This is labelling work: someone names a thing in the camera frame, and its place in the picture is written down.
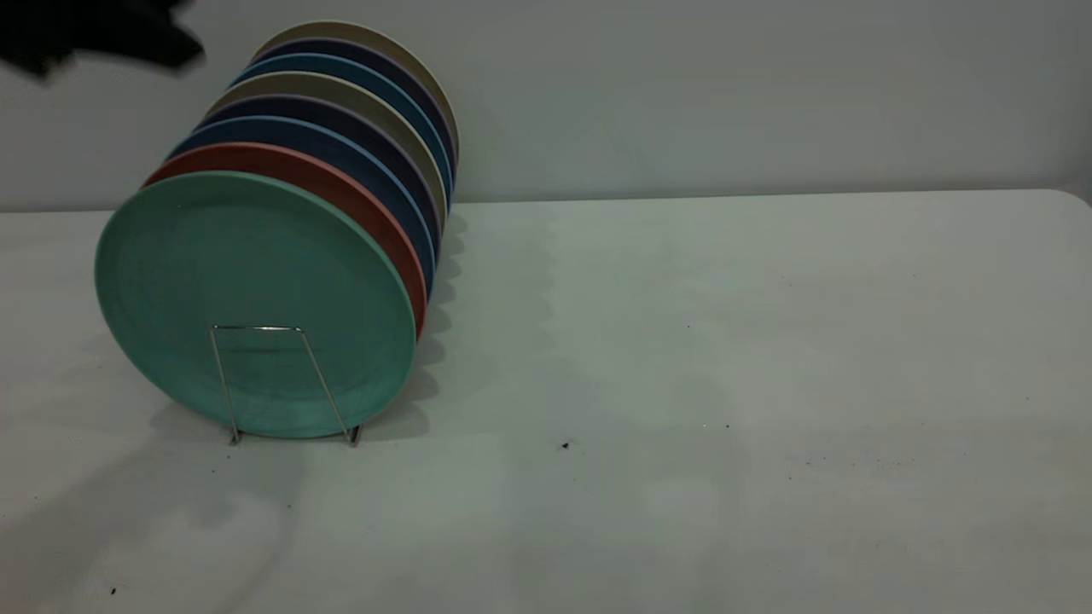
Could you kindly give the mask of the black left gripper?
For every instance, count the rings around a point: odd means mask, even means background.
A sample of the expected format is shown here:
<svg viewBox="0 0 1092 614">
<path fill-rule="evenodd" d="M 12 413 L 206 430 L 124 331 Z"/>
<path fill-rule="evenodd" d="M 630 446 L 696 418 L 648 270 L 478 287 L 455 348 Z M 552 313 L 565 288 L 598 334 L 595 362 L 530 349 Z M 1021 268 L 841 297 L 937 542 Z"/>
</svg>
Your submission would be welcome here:
<svg viewBox="0 0 1092 614">
<path fill-rule="evenodd" d="M 202 43 L 176 23 L 179 1 L 3 1 L 1 57 L 38 80 L 79 51 L 171 71 L 195 62 Z"/>
</svg>

